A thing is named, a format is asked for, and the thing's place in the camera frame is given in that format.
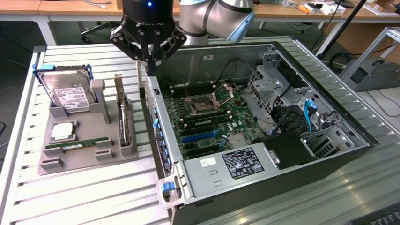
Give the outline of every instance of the floor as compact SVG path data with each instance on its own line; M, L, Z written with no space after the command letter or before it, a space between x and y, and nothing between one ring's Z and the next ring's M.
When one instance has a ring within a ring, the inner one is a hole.
M321 35L318 24L302 25L302 23L289 24L286 22L270 22L266 29L259 30L259 22L251 26L249 37L263 36L293 36L311 48ZM86 44L81 38L81 30L77 22L53 22L54 34L59 45ZM85 22L87 28L95 27L95 22ZM97 34L89 35L94 44L110 43L110 30L102 30ZM9 142L19 108L21 95L27 76L27 66L31 61L34 46L46 45L41 29L35 22L0 22L0 121L7 124L0 136L0 146ZM341 45L335 45L327 55L327 59L335 53L345 52ZM0 148L0 159L5 158L7 146Z

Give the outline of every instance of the black pole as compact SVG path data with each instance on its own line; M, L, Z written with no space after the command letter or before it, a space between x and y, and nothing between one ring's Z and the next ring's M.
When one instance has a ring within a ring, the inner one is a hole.
M339 31L338 31L338 33L337 33L334 39L331 40L331 42L330 42L327 48L325 49L323 53L318 55L318 58L319 58L321 60L325 59L327 52L329 52L330 49L333 48L333 46L334 46L337 40L339 39L342 33L345 32L345 29L347 28L349 24L351 23L353 19L355 18L357 14L358 14L358 12L361 11L361 9L362 9L362 7L363 7L363 5L365 5L366 2L367 2L367 0L362 0L361 3L358 4L358 6L355 7L355 10L353 11L353 13L351 13L349 19L346 20L343 26L341 27L341 29L339 29Z

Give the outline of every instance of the circuit board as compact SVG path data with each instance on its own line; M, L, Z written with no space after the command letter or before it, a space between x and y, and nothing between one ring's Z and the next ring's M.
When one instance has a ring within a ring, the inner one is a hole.
M219 106L214 102L213 94L173 97L169 92L163 93L175 136L186 159L246 146L257 138L265 136L245 104L245 99L241 97L241 89L235 87L231 90L222 87L214 92ZM191 123L194 120L183 121L199 117L202 119L195 120L197 123ZM193 137L203 134L210 137L191 140Z

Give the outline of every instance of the white slatted table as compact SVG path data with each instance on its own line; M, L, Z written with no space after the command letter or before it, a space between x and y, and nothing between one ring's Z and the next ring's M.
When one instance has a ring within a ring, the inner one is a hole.
M297 40L289 37L246 40L258 41L279 41L283 44L382 145L329 178L203 225L345 224L400 201L400 139L383 123L382 117L371 114L374 109L363 105L363 100L337 89L339 83L333 72ZM158 175L139 103L135 62L113 45L50 47L46 54L37 57L38 53L34 54L33 63L90 63L95 78L106 79L107 99L114 98L115 94L113 77L115 73L123 74L126 92L134 100L141 156L129 163L38 175L49 98L30 71L0 176L2 224L170 224L169 213L159 206L154 188Z

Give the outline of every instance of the warning label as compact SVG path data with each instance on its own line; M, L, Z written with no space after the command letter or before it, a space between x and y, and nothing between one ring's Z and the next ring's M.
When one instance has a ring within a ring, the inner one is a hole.
M90 106L83 87L61 88L61 89L55 89L55 92L65 109L78 109Z
M265 171L253 148L223 154L223 158L234 179L247 177L255 173Z

